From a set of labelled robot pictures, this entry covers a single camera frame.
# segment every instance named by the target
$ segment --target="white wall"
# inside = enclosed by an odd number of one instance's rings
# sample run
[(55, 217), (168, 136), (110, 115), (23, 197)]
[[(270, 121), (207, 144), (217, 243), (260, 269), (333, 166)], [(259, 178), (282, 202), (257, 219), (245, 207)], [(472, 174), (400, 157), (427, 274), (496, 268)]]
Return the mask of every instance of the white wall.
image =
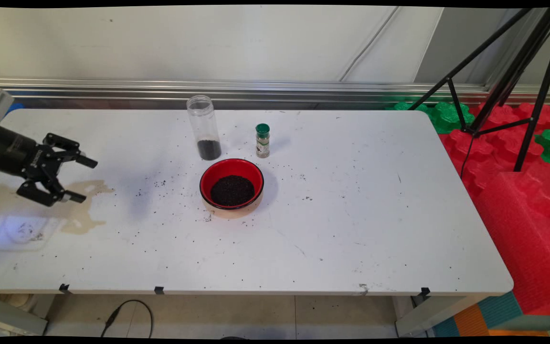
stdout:
[[(336, 81), (391, 6), (0, 8), (0, 76)], [(345, 81), (409, 83), (441, 7), (402, 7)]]

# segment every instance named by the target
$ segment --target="jar lid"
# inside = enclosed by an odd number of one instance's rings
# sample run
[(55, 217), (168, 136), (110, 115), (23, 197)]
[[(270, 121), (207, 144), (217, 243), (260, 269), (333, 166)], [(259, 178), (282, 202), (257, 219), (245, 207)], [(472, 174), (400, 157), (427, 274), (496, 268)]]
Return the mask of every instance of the jar lid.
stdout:
[(268, 124), (260, 123), (258, 126), (256, 126), (256, 132), (258, 133), (258, 137), (261, 139), (266, 139), (266, 137), (269, 135), (269, 131), (271, 129), (269, 128)]

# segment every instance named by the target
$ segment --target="black cable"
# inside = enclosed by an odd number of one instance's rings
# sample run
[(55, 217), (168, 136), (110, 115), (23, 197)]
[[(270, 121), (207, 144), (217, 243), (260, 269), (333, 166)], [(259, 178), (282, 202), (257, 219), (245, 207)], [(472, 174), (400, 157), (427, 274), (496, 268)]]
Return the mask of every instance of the black cable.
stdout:
[(116, 320), (116, 316), (118, 316), (118, 312), (120, 312), (120, 309), (122, 308), (122, 306), (124, 306), (125, 303), (131, 302), (131, 301), (141, 303), (142, 305), (144, 305), (146, 307), (146, 309), (150, 313), (150, 335), (148, 336), (148, 338), (152, 337), (152, 331), (154, 330), (154, 316), (152, 315), (152, 310), (150, 309), (150, 307), (148, 307), (148, 305), (146, 305), (145, 302), (140, 301), (140, 300), (126, 300), (120, 306), (118, 306), (118, 308), (116, 308), (112, 312), (112, 314), (109, 316), (109, 319), (107, 319), (107, 322), (105, 322), (105, 328), (103, 329), (103, 332), (101, 333), (101, 337), (103, 337), (105, 335), (105, 331), (107, 331), (107, 329), (109, 329), (109, 327), (112, 326), (112, 324), (114, 323), (114, 320)]
[(470, 150), (472, 148), (472, 142), (474, 141), (474, 135), (472, 135), (472, 138), (470, 139), (470, 146), (468, 146), (468, 153), (466, 153), (466, 158), (464, 159), (464, 163), (462, 164), (462, 168), (460, 171), (460, 179), (462, 179), (462, 176), (464, 176), (464, 166), (465, 162), (468, 161), (468, 157), (470, 155)]

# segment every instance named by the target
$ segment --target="tile floor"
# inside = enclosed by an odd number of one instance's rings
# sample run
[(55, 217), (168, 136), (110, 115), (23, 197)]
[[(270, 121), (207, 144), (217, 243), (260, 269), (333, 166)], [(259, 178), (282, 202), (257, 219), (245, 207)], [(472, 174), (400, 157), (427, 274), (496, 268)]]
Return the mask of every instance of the tile floor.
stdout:
[[(389, 297), (59, 295), (46, 335), (98, 337), (111, 312), (128, 299), (152, 309), (153, 338), (347, 339), (395, 338)], [(122, 307), (106, 337), (145, 338), (144, 305)]]

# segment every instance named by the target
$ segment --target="tripod leg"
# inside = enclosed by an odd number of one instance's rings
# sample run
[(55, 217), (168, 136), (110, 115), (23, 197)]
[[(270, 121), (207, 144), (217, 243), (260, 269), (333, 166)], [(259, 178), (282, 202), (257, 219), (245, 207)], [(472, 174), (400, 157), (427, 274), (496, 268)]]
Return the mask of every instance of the tripod leg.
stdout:
[(519, 68), (522, 67), (524, 63), (528, 62), (528, 56), (533, 56), (534, 50), (539, 48), (539, 43), (544, 38), (544, 35), (546, 35), (549, 28), (550, 8), (547, 9), (539, 23), (533, 29), (530, 37), (528, 37), (526, 43), (524, 43), (524, 45), (521, 47), (521, 50), (519, 50), (519, 53), (517, 54), (517, 56), (515, 56), (515, 59), (502, 76), (502, 79), (500, 79), (496, 87), (494, 87), (494, 89), (491, 91), (491, 94), (487, 98), (485, 105), (483, 105), (483, 108), (476, 116), (476, 119), (474, 120), (474, 122), (472, 122), (470, 126), (471, 131), (480, 131), (481, 127), (485, 123), (485, 120), (487, 120), (487, 117), (491, 113), (491, 109), (493, 109), (496, 102), (502, 98), (503, 92), (508, 89), (511, 81), (514, 80), (513, 78), (517, 76)]
[(455, 66), (449, 73), (443, 77), (439, 82), (434, 85), (430, 89), (430, 91), (426, 92), (415, 104), (411, 105), (409, 107), (409, 110), (415, 110), (419, 105), (421, 105), (423, 102), (425, 102), (430, 96), (432, 96), (436, 91), (438, 91), (445, 83), (447, 82), (447, 78), (453, 78), (454, 75), (456, 75), (462, 68), (464, 68), (468, 63), (470, 63), (475, 57), (477, 57), (480, 53), (483, 52), (491, 43), (493, 43), (498, 37), (500, 37), (503, 33), (505, 33), (508, 29), (510, 29), (511, 26), (515, 25), (516, 22), (519, 21), (526, 13), (528, 13), (530, 9), (520, 9), (517, 14), (515, 14), (510, 20), (506, 22), (506, 24), (502, 25), (501, 28), (499, 28), (496, 32), (493, 33), (485, 42), (483, 42), (482, 45), (478, 46), (474, 50), (474, 52), (471, 52), (470, 55), (468, 55), (467, 58), (465, 58), (462, 62), (460, 62), (459, 65)]
[(550, 60), (549, 60), (549, 65), (546, 68), (546, 72), (544, 73), (543, 82), (540, 85), (539, 96), (536, 99), (536, 104), (534, 105), (534, 110), (532, 111), (532, 117), (531, 117), (532, 121), (528, 125), (528, 130), (526, 130), (526, 136), (523, 138), (521, 149), (519, 150), (517, 163), (515, 163), (515, 172), (521, 171), (521, 167), (523, 166), (523, 161), (526, 158), (526, 154), (528, 152), (530, 142), (532, 141), (532, 135), (534, 134), (534, 129), (536, 129), (536, 124), (539, 121), (540, 111), (542, 110), (542, 106), (544, 105), (546, 92), (548, 92), (549, 86), (550, 86)]

